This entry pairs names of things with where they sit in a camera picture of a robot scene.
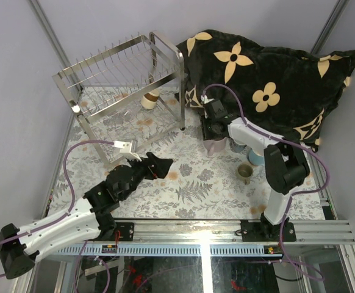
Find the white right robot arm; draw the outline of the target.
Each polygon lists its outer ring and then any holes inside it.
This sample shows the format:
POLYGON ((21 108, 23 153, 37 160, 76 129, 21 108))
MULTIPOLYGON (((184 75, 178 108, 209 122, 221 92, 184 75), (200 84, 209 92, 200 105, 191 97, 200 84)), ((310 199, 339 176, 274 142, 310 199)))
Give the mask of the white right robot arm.
POLYGON ((236 143, 248 145, 264 159, 265 177, 271 187, 267 208, 258 222, 242 220, 236 232, 244 242, 284 240, 295 242, 293 223, 289 222, 288 208, 291 190, 302 185, 310 173, 303 151, 281 142, 249 120, 229 114, 219 99, 203 96, 204 115, 201 125, 206 140, 229 137, 236 143))

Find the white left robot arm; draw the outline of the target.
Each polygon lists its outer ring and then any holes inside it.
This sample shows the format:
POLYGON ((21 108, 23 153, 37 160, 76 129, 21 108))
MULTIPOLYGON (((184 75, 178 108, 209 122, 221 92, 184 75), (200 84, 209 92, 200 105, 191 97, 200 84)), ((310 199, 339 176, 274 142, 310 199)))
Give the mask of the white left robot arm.
POLYGON ((0 260, 4 276, 12 280, 34 268, 45 257, 82 241, 111 240, 116 223, 111 213, 144 180, 164 179, 172 159, 148 152, 138 160, 118 165, 95 187, 61 210, 28 225, 10 223, 0 231, 0 260))

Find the olive green ceramic mug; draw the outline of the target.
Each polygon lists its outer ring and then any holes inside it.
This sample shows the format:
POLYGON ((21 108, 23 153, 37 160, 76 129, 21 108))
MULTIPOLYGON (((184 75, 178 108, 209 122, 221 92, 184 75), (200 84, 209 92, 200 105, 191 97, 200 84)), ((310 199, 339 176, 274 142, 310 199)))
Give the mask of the olive green ceramic mug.
POLYGON ((249 164, 242 163, 238 166, 236 176, 239 180, 243 181, 245 185, 250 183, 250 179, 253 175, 253 168, 249 164))

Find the steel two-tier dish rack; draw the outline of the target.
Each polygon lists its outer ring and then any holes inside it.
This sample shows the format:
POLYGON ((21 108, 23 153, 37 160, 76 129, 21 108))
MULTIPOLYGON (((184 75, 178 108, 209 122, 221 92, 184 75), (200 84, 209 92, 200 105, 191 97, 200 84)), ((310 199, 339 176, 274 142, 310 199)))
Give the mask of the steel two-tier dish rack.
POLYGON ((53 77, 89 140, 136 140, 138 148, 185 128, 184 57, 158 31, 78 59, 53 77), (155 108, 140 101, 157 89, 155 108))

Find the light blue ceramic mug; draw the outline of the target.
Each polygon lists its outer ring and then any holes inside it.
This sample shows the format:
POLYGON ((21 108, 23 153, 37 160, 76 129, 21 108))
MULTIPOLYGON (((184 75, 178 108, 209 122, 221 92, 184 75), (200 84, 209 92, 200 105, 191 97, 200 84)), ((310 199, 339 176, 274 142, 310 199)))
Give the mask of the light blue ceramic mug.
POLYGON ((248 152, 248 161, 255 166, 264 165, 265 159, 263 156, 257 154, 253 149, 248 152))

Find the blue textured square mug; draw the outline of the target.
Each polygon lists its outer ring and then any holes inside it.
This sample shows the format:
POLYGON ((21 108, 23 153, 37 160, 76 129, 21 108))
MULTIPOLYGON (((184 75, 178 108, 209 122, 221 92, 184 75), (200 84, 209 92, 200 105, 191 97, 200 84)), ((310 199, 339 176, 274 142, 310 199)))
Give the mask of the blue textured square mug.
POLYGON ((235 153, 242 153, 245 148, 246 148, 245 144, 239 144, 234 140, 231 142, 231 150, 235 153))

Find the pink ribbed ceramic mug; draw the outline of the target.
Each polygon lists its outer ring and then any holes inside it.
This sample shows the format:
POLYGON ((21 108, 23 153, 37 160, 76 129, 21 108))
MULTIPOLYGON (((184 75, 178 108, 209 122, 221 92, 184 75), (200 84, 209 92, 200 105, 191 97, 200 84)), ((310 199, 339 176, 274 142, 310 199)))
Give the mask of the pink ribbed ceramic mug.
POLYGON ((224 137, 218 140, 205 140, 203 145, 207 151, 207 156, 212 157, 215 153, 219 153, 226 148, 228 138, 224 137))

